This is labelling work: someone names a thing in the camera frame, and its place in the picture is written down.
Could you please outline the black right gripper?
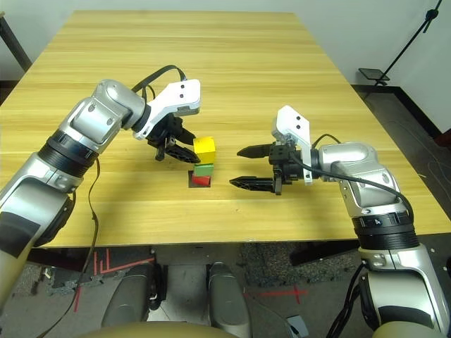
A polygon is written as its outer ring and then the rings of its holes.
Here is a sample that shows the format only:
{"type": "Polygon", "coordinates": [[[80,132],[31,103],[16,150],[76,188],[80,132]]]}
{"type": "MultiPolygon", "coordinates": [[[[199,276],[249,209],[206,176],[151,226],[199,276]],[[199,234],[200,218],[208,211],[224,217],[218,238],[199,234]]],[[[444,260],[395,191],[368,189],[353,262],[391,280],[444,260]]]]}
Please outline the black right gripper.
{"type": "Polygon", "coordinates": [[[246,146],[237,152],[238,156],[245,158],[264,158],[268,156],[269,163],[273,166],[273,178],[240,176],[229,181],[233,186],[256,192],[271,192],[281,195],[284,184],[292,184],[295,180],[303,180],[303,168],[292,159],[302,160],[301,152],[296,150],[295,145],[281,144],[259,144],[246,146]]]}

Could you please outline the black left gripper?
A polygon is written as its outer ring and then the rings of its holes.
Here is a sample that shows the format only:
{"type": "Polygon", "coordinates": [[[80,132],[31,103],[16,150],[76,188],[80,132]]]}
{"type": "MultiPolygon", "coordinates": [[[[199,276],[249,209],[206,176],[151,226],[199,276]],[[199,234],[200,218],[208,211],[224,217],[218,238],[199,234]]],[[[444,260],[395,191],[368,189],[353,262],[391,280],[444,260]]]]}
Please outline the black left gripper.
{"type": "Polygon", "coordinates": [[[195,137],[194,134],[183,128],[182,118],[166,115],[154,126],[146,140],[148,145],[156,149],[156,161],[162,161],[167,154],[185,163],[200,163],[200,159],[194,151],[175,144],[175,138],[194,140],[195,137]]]}

